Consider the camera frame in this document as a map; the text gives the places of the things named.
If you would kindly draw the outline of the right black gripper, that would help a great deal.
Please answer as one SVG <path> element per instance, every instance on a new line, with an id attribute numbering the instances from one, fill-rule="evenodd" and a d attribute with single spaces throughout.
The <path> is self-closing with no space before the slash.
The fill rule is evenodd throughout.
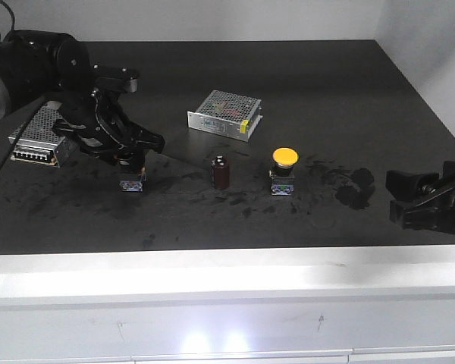
<path id="1" fill-rule="evenodd" d="M 389 219 L 400 228 L 455 235 L 455 162 L 445 161 L 442 174 L 389 170 L 385 186 L 396 199 Z"/>

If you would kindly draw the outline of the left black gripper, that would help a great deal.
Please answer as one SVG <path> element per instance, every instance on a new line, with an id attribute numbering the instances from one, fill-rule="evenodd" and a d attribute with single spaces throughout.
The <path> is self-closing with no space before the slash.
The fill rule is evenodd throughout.
<path id="1" fill-rule="evenodd" d="M 165 139 L 132 122 L 118 103 L 122 93 L 137 90 L 139 72 L 72 64 L 59 66 L 60 92 L 52 100 L 60 102 L 54 132 L 73 140 L 80 151 L 107 164 L 122 165 L 125 171 L 144 167 L 144 151 L 162 153 Z"/>

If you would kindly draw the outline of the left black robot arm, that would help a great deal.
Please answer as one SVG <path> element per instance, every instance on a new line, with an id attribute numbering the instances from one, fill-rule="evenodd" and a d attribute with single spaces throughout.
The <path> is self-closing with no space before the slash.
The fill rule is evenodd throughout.
<path id="1" fill-rule="evenodd" d="M 163 136 L 132 122 L 118 99 L 137 89 L 139 72 L 93 65 L 86 46 L 67 33 L 12 30 L 0 42 L 0 120 L 43 97 L 59 103 L 53 130 L 80 150 L 139 172 Z"/>

